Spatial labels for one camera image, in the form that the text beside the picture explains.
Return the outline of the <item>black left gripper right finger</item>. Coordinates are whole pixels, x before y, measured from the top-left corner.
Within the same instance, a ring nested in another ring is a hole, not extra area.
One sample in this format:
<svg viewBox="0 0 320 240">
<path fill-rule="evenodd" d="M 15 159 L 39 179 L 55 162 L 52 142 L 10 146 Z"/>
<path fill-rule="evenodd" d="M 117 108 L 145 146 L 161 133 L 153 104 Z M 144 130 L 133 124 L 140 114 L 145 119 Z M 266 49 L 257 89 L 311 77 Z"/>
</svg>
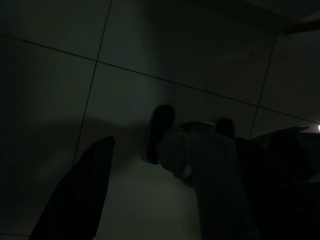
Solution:
<svg viewBox="0 0 320 240">
<path fill-rule="evenodd" d="M 318 240 L 320 206 L 285 167 L 260 145 L 236 139 L 245 194 L 264 240 Z"/>
</svg>

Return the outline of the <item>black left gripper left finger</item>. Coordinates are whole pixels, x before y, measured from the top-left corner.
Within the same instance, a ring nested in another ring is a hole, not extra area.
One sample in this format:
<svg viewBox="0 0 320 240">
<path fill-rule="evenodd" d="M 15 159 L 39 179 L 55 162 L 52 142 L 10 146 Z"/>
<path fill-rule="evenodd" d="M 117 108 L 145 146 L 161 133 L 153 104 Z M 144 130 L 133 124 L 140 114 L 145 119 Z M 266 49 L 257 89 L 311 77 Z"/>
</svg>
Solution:
<svg viewBox="0 0 320 240">
<path fill-rule="evenodd" d="M 115 146 L 114 136 L 93 143 L 54 189 L 31 240 L 92 240 L 99 227 Z"/>
</svg>

